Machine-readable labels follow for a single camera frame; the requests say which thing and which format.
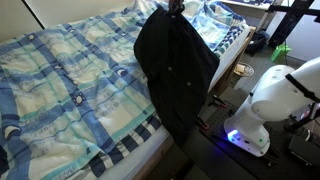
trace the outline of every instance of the hanging jacket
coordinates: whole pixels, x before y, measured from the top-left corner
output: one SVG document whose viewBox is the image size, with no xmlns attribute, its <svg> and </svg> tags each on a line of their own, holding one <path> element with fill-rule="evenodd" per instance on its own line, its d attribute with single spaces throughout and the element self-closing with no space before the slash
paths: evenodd
<svg viewBox="0 0 320 180">
<path fill-rule="evenodd" d="M 205 102 L 219 59 L 180 14 L 159 7 L 147 19 L 134 53 L 164 127 L 181 144 Z"/>
</svg>

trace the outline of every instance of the green object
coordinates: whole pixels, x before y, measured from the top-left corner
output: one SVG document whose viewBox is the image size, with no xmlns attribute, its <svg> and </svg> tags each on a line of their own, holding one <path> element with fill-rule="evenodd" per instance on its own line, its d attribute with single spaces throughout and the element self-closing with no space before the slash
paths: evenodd
<svg viewBox="0 0 320 180">
<path fill-rule="evenodd" d="M 291 51 L 287 45 L 281 44 L 273 51 L 271 60 L 276 64 L 284 64 L 286 54 Z"/>
</svg>

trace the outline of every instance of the dark floor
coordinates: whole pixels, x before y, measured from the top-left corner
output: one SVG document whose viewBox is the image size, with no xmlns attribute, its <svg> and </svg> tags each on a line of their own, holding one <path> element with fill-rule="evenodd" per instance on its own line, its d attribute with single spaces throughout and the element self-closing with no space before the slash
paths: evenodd
<svg viewBox="0 0 320 180">
<path fill-rule="evenodd" d="M 260 53 L 256 53 L 253 57 L 244 54 L 241 62 L 247 63 L 252 66 L 255 73 L 250 77 L 242 77 L 234 75 L 229 87 L 234 88 L 235 90 L 249 94 L 251 89 L 257 83 L 262 74 L 271 66 L 275 65 L 271 62 L 271 54 L 273 50 L 271 48 L 266 48 Z M 294 69 L 300 67 L 304 62 L 288 57 L 287 63 L 289 66 Z M 202 110 L 202 117 L 206 116 L 205 114 L 210 114 L 209 110 Z M 150 173 L 147 179 L 150 180 L 173 180 L 179 179 L 176 178 L 177 173 L 183 168 L 183 166 L 188 162 L 188 157 L 178 148 L 178 146 L 173 145 L 169 151 L 166 153 L 164 158 L 159 162 L 159 164 L 154 168 Z M 185 175 L 184 180 L 208 180 L 207 177 L 196 165 Z"/>
</svg>

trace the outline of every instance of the wooden bed frame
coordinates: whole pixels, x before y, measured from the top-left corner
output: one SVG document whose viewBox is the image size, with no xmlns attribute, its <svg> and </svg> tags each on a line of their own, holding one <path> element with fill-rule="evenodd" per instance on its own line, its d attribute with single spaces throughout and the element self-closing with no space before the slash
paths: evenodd
<svg viewBox="0 0 320 180">
<path fill-rule="evenodd" d="M 242 55 L 248 46 L 256 28 L 250 26 L 250 32 L 248 37 L 245 39 L 243 45 L 236 53 L 236 56 L 231 61 L 231 65 L 227 68 L 222 76 L 219 78 L 219 81 L 213 87 L 213 91 L 217 92 L 217 95 L 220 95 L 226 88 L 228 83 L 230 82 L 231 76 L 234 74 L 234 69 L 242 58 Z M 149 173 L 155 168 L 155 166 L 159 163 L 165 153 L 169 150 L 169 148 L 173 145 L 174 141 L 171 136 L 169 136 L 156 150 L 156 152 L 150 157 L 150 159 L 143 165 L 143 167 L 138 171 L 138 173 L 134 176 L 134 180 L 146 179 Z"/>
</svg>

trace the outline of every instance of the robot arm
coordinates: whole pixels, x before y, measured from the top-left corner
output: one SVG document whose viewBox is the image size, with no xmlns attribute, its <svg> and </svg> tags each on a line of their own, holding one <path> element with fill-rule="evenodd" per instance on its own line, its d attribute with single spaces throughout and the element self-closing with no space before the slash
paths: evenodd
<svg viewBox="0 0 320 180">
<path fill-rule="evenodd" d="M 297 70 L 285 65 L 271 67 L 234 116 L 224 122 L 230 142 L 255 156 L 264 155 L 270 140 L 263 124 L 284 120 L 296 110 L 318 101 L 319 78 L 320 57 L 306 62 Z"/>
</svg>

